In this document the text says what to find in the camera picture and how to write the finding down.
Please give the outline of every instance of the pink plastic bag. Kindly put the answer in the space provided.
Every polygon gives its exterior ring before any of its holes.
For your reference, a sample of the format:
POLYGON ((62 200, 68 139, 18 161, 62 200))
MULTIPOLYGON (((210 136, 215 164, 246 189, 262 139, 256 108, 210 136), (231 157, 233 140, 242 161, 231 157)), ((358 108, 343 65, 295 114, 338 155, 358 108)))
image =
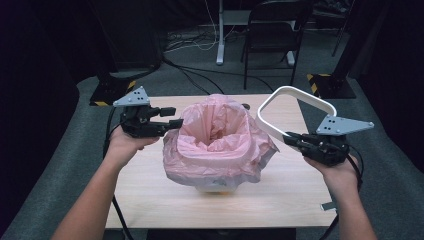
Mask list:
POLYGON ((180 129, 164 137, 167 177, 199 191, 234 191, 260 181, 261 170, 276 151, 249 111, 228 96, 213 94, 181 114, 180 129))

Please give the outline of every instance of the hand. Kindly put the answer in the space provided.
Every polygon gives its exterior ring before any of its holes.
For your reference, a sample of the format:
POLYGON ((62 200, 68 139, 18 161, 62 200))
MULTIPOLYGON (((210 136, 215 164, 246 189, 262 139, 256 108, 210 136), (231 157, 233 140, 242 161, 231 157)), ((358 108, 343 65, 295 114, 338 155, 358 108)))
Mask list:
POLYGON ((155 138, 133 138, 124 133, 121 126, 118 126, 111 134, 109 149, 104 161, 109 161, 122 169, 137 153, 143 150, 145 146, 153 144, 159 140, 155 138))
MULTIPOLYGON (((353 156, 351 157, 355 164, 358 164, 357 159, 353 156)), ((350 194, 358 193, 356 172, 347 159, 333 167, 328 167, 307 157, 304 157, 304 159, 322 173, 325 184, 337 200, 349 197, 350 194)))

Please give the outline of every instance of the white desk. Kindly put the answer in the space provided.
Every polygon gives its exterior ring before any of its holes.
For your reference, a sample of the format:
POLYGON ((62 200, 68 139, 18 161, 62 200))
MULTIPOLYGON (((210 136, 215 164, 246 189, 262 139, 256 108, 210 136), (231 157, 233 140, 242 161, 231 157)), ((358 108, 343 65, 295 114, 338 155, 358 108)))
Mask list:
MULTIPOLYGON (((216 64, 224 64, 225 53, 225 39, 224 39, 224 25, 247 25, 249 20, 248 10, 225 10, 223 7, 223 0, 219 0, 219 44, 218 53, 216 57, 216 64)), ((290 66, 294 65, 294 56, 292 52, 287 53, 287 62, 290 66)))
MULTIPOLYGON (((251 115, 268 97, 231 96, 251 106, 251 115)), ((176 107, 177 115, 206 96, 151 97, 154 107, 176 107)), ((157 118, 167 121, 176 117, 157 118)), ((306 132, 302 113, 293 97, 281 95, 263 111, 271 124, 286 131, 306 132)), ((334 211, 320 204, 331 198, 322 175, 299 152, 273 139, 280 152, 262 170, 259 183, 242 183, 234 193, 207 194, 169 180, 163 168, 163 142, 147 146, 120 173, 116 198, 129 228, 267 228, 329 226, 334 211)), ((113 206, 107 228, 121 228, 113 206)))

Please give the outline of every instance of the dark wall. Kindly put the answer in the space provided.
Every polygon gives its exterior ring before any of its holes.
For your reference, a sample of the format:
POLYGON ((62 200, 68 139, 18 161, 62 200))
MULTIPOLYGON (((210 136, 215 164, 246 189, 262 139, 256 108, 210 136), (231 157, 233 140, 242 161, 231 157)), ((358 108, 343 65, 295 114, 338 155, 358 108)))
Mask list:
POLYGON ((358 80, 388 136, 424 172, 423 23, 421 1, 392 1, 358 80))
POLYGON ((76 84, 98 68, 113 68, 110 53, 87 50, 90 41, 105 43, 89 12, 85 0, 0 1, 0 235, 66 131, 76 84))

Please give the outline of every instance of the black wire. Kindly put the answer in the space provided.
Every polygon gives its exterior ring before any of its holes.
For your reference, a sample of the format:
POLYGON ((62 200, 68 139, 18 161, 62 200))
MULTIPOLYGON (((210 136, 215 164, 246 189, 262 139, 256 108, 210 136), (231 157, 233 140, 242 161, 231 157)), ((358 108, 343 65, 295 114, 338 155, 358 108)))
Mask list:
POLYGON ((189 72, 189 73, 192 73, 192 74, 195 74, 195 75, 197 75, 199 77, 205 78, 206 80, 208 80, 209 82, 211 82, 213 85, 215 85, 222 94, 224 94, 224 91, 222 91, 222 89, 218 86, 218 84, 216 84, 214 81, 212 81, 212 79, 210 79, 210 78, 208 78, 206 76, 203 76, 202 74, 199 74, 199 73, 190 71, 190 70, 184 70, 184 71, 189 72))
MULTIPOLYGON (((108 120, 107 120, 107 125, 106 125, 106 138, 105 138, 104 145, 103 145, 103 158, 106 156, 107 150, 109 149, 110 135, 113 133, 113 131, 114 131, 114 130, 115 130, 115 129, 119 126, 119 125, 121 125, 121 124, 122 124, 122 122, 120 122, 120 123, 119 123, 119 124, 117 124, 115 127, 113 127, 112 131, 110 130, 110 126, 111 126, 111 123, 112 123, 113 114, 115 113, 115 109, 116 109, 116 108, 115 108, 115 107, 113 107, 113 108, 110 110, 109 117, 108 117, 108 120)), ((114 206, 114 207, 115 207, 115 209, 116 209, 116 212, 118 213, 118 217, 119 217, 119 220, 121 221, 121 225, 122 225, 122 228, 124 229, 125 235, 127 235, 127 237, 128 237, 130 240, 134 240, 134 238, 132 237, 131 232, 130 232, 130 230, 128 229, 128 226, 127 226, 127 224, 126 224, 126 222, 125 222, 124 216, 123 216, 123 214, 122 214, 121 208, 119 207, 118 201, 116 200, 115 194, 113 195, 112 203, 113 203, 113 206, 114 206)))
POLYGON ((197 84, 185 71, 184 69, 180 68, 179 66, 175 65, 174 63, 172 63, 171 61, 167 60, 167 59, 163 59, 163 62, 168 64, 169 66, 175 67, 178 70, 180 70, 181 73, 183 73, 187 79, 198 89, 200 89, 201 91, 205 92, 207 95, 210 95, 210 93, 208 91, 206 91, 204 88, 202 88, 199 84, 197 84))
MULTIPOLYGON (((350 164, 352 165, 353 169, 356 172, 356 178, 358 179, 358 192, 361 190, 361 186, 362 186, 362 175, 364 174, 364 161, 362 159, 361 154, 359 153, 359 151, 352 147, 349 146, 350 148, 352 148, 353 150, 355 150, 355 152, 359 155, 359 161, 361 163, 361 170, 359 170, 358 165, 353 161, 352 157, 348 154, 347 155, 347 160, 350 162, 350 164)), ((330 233, 333 231, 333 229, 336 227, 337 223, 339 222, 339 215, 337 214, 336 217, 334 218, 333 222, 331 222, 330 226, 327 228, 327 230, 324 232, 324 234, 322 235, 322 237, 320 238, 320 240, 324 240, 326 239, 330 233)))
MULTIPOLYGON (((197 70, 197 71, 203 71, 203 72, 211 72, 211 73, 219 73, 219 74, 228 74, 228 75, 234 75, 234 76, 244 76, 244 74, 240 74, 240 73, 231 73, 231 72, 222 72, 222 71, 216 71, 216 70, 208 70, 208 69, 201 69, 201 68, 193 68, 193 67, 187 67, 187 66, 182 66, 182 65, 177 65, 175 63, 173 63, 175 66, 179 67, 179 68, 183 68, 183 69, 191 69, 191 70, 197 70)), ((261 81, 263 84, 265 84, 270 90, 271 92, 274 92, 275 90, 263 79, 261 79, 260 77, 257 76, 247 76, 250 78, 255 78, 259 81, 261 81)))

